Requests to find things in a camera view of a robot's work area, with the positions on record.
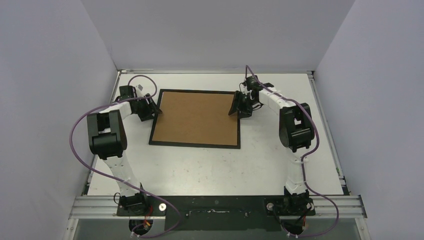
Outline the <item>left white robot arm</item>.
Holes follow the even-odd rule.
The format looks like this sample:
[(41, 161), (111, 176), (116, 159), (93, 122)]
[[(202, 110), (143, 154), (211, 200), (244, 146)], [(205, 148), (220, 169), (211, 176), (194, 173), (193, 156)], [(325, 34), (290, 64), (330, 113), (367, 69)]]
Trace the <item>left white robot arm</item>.
[(151, 95), (142, 94), (142, 89), (141, 85), (121, 86), (113, 105), (86, 117), (89, 148), (106, 163), (117, 182), (118, 206), (139, 216), (147, 214), (152, 207), (128, 161), (128, 139), (123, 120), (137, 115), (144, 122), (162, 114)]

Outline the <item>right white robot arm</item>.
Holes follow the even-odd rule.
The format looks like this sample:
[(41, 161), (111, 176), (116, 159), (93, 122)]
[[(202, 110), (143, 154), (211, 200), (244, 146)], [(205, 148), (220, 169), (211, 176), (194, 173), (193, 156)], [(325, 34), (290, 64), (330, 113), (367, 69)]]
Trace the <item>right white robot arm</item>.
[(278, 116), (279, 140), (289, 155), (286, 162), (287, 176), (283, 198), (267, 203), (267, 208), (281, 216), (314, 215), (315, 207), (304, 180), (303, 162), (296, 153), (299, 149), (308, 149), (315, 138), (314, 128), (307, 118), (309, 105), (303, 103), (297, 106), (284, 100), (271, 83), (260, 84), (256, 78), (256, 75), (246, 77), (240, 84), (228, 114), (236, 115), (238, 119), (249, 118), (254, 107), (259, 105), (267, 106)]

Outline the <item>aluminium front rail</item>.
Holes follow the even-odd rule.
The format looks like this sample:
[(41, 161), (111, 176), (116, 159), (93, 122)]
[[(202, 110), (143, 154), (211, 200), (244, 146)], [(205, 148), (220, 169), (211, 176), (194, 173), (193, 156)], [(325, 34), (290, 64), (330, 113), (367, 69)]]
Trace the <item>aluminium front rail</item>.
[[(336, 209), (330, 201), (313, 195), (315, 218), (333, 218)], [(337, 205), (339, 217), (345, 219), (366, 219), (367, 213), (360, 195), (330, 195)], [(73, 202), (70, 219), (142, 219), (143, 217), (130, 213), (118, 213), (120, 207), (111, 195), (78, 196)]]

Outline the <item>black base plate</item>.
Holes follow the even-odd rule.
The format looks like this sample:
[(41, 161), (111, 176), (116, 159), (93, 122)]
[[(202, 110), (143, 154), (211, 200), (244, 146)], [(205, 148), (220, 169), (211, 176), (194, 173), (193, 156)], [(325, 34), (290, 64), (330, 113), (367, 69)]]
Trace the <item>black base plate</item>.
[(116, 215), (129, 217), (129, 227), (145, 234), (156, 223), (172, 231), (246, 231), (262, 229), (275, 232), (285, 225), (296, 231), (306, 217), (315, 216), (310, 197), (286, 195), (224, 196), (148, 196), (133, 200), (123, 196)]

